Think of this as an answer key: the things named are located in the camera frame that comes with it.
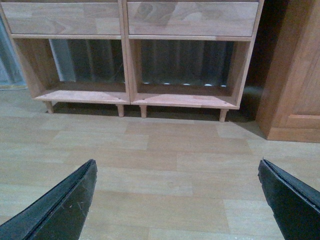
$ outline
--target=wooden floor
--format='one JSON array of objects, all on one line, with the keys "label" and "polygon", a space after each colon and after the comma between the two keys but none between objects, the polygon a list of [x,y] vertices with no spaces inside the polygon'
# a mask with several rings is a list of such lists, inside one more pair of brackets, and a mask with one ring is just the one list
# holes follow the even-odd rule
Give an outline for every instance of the wooden floor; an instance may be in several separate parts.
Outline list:
[{"label": "wooden floor", "polygon": [[320,144],[266,141],[232,111],[220,123],[219,111],[101,107],[48,114],[27,90],[0,91],[0,223],[88,159],[98,177],[81,240],[283,240],[263,157],[320,190]]}]

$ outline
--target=drawer front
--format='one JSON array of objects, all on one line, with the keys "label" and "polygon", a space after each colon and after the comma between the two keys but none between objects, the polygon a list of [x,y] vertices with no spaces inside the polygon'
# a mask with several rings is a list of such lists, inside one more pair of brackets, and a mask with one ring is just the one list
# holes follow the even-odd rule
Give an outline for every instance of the drawer front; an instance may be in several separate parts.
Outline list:
[{"label": "drawer front", "polygon": [[129,34],[250,37],[258,2],[128,2]]},{"label": "drawer front", "polygon": [[120,35],[117,2],[2,2],[12,34]]}]

